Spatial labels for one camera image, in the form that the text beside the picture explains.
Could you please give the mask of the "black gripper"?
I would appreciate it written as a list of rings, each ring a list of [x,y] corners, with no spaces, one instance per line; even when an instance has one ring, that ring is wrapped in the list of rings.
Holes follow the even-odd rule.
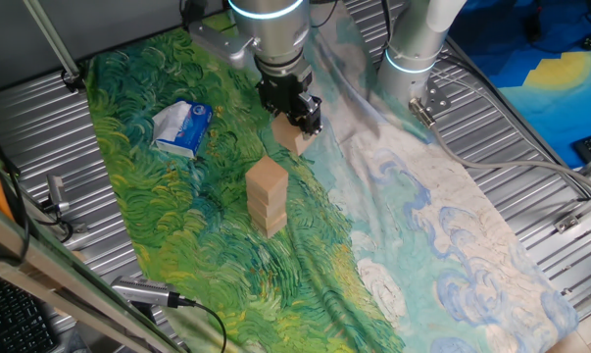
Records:
[[[321,129],[320,104],[322,100],[309,93],[303,93],[313,81],[308,73],[304,78],[296,75],[271,76],[262,73],[256,88],[261,104],[271,113],[284,113],[297,118],[300,129],[308,136],[317,135]]]

